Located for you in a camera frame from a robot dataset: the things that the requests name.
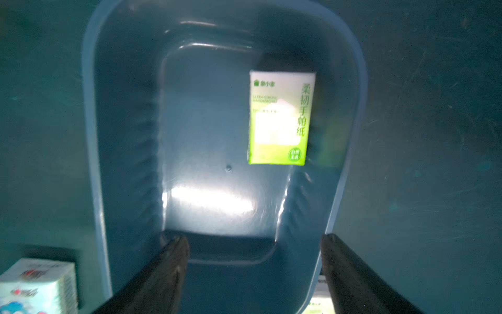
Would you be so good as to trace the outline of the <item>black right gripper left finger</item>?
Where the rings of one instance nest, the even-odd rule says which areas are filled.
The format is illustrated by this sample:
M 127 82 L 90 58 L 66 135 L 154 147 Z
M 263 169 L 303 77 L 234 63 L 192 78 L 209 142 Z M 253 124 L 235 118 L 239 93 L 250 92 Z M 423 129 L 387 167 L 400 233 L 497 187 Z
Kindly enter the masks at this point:
M 190 245 L 173 238 L 121 291 L 95 313 L 178 313 Z

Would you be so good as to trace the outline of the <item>teal red patterned tissue pack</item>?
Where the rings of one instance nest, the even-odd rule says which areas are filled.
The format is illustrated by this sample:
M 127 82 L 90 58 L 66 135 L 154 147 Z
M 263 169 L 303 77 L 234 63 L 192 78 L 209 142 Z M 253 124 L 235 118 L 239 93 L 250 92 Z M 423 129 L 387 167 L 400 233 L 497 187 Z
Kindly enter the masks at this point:
M 18 260 L 1 274 L 1 313 L 78 313 L 75 264 Z

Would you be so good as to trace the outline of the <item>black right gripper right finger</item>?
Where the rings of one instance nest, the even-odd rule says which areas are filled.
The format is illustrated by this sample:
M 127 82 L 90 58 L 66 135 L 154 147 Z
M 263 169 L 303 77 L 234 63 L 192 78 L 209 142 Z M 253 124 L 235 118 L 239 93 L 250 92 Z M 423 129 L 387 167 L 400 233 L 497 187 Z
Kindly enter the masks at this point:
M 336 313 L 421 313 L 337 235 L 324 234 L 320 250 Z

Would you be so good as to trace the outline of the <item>green white tissue pack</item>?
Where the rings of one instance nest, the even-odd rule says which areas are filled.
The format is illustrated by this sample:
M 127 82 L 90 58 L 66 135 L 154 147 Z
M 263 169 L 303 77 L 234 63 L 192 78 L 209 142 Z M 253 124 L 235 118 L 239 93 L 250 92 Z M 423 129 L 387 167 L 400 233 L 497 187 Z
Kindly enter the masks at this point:
M 314 294 L 303 311 L 303 314 L 335 314 L 326 277 L 320 275 Z

